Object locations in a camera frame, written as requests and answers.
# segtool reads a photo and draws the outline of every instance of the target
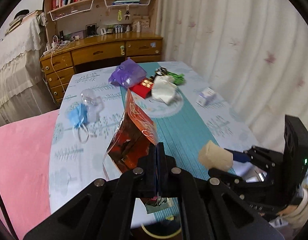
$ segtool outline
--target orange foil packet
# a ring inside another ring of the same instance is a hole
[[[132,93],[127,90],[126,105],[122,119],[107,149],[121,172],[134,169],[140,157],[149,153],[149,146],[157,144],[154,122],[135,104]]]

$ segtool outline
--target pink cushion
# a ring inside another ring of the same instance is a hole
[[[58,110],[0,127],[0,193],[20,239],[50,212],[48,168]],[[0,211],[0,218],[5,223]]]

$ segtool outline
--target purple plastic bag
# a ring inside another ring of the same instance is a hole
[[[119,83],[126,89],[135,86],[146,77],[146,71],[132,59],[128,58],[116,67],[109,78],[112,84]]]

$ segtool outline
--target white wire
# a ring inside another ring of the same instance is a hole
[[[48,43],[46,43],[44,52],[46,51],[47,45],[48,45]],[[43,53],[43,55],[41,55],[41,58],[42,58],[43,56],[44,56],[44,53]],[[39,60],[41,60],[41,58],[40,58]]]
[[[60,77],[58,76],[57,72],[55,71],[54,66],[53,66],[53,63],[52,63],[53,53],[54,53],[54,51],[55,51],[55,49],[56,49],[56,47],[57,47],[57,43],[58,43],[58,37],[57,37],[56,35],[54,35],[54,37],[56,37],[56,46],[53,48],[53,51],[52,51],[52,55],[51,55],[51,65],[52,65],[52,68],[53,68],[55,74],[57,75],[57,77],[58,77],[58,79],[59,79],[61,85],[62,85],[62,89],[63,89],[64,95],[65,95],[65,89],[64,89],[63,83],[62,83]]]

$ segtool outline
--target wooden desk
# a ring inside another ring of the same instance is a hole
[[[135,32],[93,36],[71,42],[55,51],[52,60],[49,53],[40,62],[54,99],[61,103],[64,96],[62,84],[66,90],[72,75],[91,70],[91,62],[109,67],[118,65],[127,57],[137,63],[160,61],[162,39],[152,33]]]

